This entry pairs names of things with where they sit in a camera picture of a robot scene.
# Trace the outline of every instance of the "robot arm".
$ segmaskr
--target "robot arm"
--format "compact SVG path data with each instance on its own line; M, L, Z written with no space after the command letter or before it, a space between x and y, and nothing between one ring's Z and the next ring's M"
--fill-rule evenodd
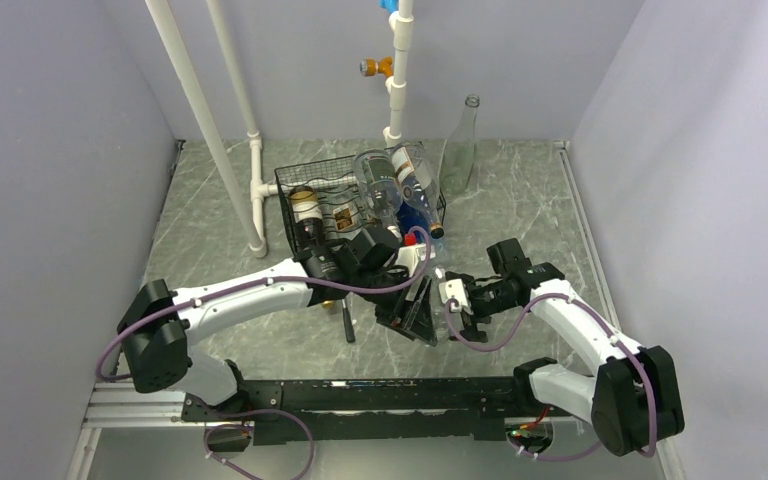
M569 281L548 263L532 265L515 239L487 249L499 279L480 284L473 277L447 272L440 285L444 302L455 299L464 330L478 341L477 331L495 313L515 306L529 306L581 357L591 376L571 372L550 358L537 359L514 369L514 390L519 401L531 407L553 405L593 425L599 439L615 455L639 450L648 444L648 409L641 379L620 342L646 370L653 386L657 410L657 438L684 429L684 416L670 355L661 347L644 348L613 326L604 326L585 310L590 307ZM536 304L532 300L557 295Z
M270 268L213 285L169 290L163 280L149 282L119 323L120 333L161 309L181 308L122 342L134 388L151 393L174 387L211 406L236 402L228 408L238 409L247 400L246 392L239 387L240 371L233 362L198 352L193 348L196 344L263 315L340 300L347 295L344 290L307 284L304 279L365 288L397 285L403 277L387 273L390 259L396 256L394 265L401 265L410 276L420 263L418 259L424 258L424 249L423 245L399 248L388 231L368 228L350 242L312 247ZM302 281L280 281L282 277ZM399 303L401 292L361 296L388 310Z
M140 393L174 387L191 393L214 409L244 412L250 407L242 387L242 375L231 361L221 361L192 347L208 336L238 323L269 313L305 308L325 300L346 296L340 289L305 283L304 279L363 288L392 287L404 277L388 273L391 259L408 275L424 258L424 246L403 247L384 229L369 228L351 242L317 246L299 252L260 272L226 282L170 291L163 280L143 287L119 324L121 333L140 319L179 306L176 313L146 323L122 341L122 348ZM657 407L657 437L663 439L684 429L672 358L661 347L644 348L613 327L601 325L568 298L580 302L563 274L551 264L532 265L515 239L487 249L498 280L482 283L469 275L446 272L440 285L444 301L458 300L465 330L481 341L478 323L516 306L529 305L532 299L563 295L532 305L534 313L547 321L584 360L592 376L571 372L553 359L537 359L514 369L509 396L521 411L540 411L545 405L557 406L591 423L602 443L615 455L624 455L648 444L648 410L640 377L617 340L628 347L645 366L651 380ZM295 281L283 281L294 277ZM420 289L427 292L430 280L423 278ZM376 305L376 314L401 311L407 302L404 292L362 293ZM427 303L414 302L406 310L427 309ZM433 324L425 317L388 317L386 325L414 339L436 343Z

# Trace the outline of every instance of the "white wall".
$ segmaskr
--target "white wall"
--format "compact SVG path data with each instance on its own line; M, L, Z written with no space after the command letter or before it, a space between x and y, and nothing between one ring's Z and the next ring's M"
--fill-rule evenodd
M768 480L768 0L647 1L573 147L620 320L675 357L688 478Z
M201 138L142 0L104 0L178 138ZM417 0L405 135L451 133L478 93L478 134L570 138L643 0ZM204 0L170 0L226 138L245 138ZM380 138L393 54L378 0L225 0L267 138Z
M0 0L0 479L64 477L173 154L98 2Z

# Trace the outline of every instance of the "water bottle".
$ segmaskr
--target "water bottle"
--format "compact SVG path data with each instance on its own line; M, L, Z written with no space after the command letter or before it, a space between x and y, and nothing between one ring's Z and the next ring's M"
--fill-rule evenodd
M466 97L461 121L443 147L440 182L446 196L465 192L469 183L475 165L475 117L480 103L478 95Z
M402 142L396 145L391 160L405 204L425 218L424 227L431 238L442 237L443 223L437 213L437 169L425 154L425 147L417 142Z
M396 212L402 206L402 194L390 154L384 150L367 150L358 154L353 163L360 195L365 199L370 216L401 240Z

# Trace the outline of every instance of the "wire basket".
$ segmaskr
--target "wire basket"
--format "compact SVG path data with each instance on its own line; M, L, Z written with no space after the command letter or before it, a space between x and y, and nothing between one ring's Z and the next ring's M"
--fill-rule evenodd
M387 152L392 153L392 149L387 149ZM275 169L281 216L293 253L301 250L289 200L290 192L296 187L307 186L316 192L328 240L351 238L361 228L376 223L375 217L361 198L354 174L354 158L354 155L350 155ZM442 222L446 216L446 199L443 198L442 192L437 200L437 213Z

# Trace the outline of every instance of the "gray marble surface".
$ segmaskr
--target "gray marble surface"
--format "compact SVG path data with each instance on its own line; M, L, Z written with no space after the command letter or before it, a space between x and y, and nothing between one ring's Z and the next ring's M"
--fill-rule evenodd
M424 143L429 155L439 157L442 141ZM240 185L247 191L248 145L230 141L226 146ZM266 141L263 170L268 179L278 166L382 146L376 140ZM601 310L596 276L552 142L481 141L467 192L448 200L445 227L451 270L492 274L486 247L516 237L532 260L555 264L581 296ZM257 259L248 253L242 227L205 144L186 142L158 224L147 279L165 278L172 288L210 284L291 256L278 199L269 198L265 208L269 254ZM232 359L251 379L510 375L513 367L543 356L584 372L569 346L536 318L525 321L508 346L487 354L446 340L439 316L441 341L431 348L377 325L372 306L363 300L352 298L351 308L357 320L355 344L346 343L340 315L328 315L314 306L252 320L208 338L197 348ZM483 326L490 342L507 333L517 313L497 315L492 324Z

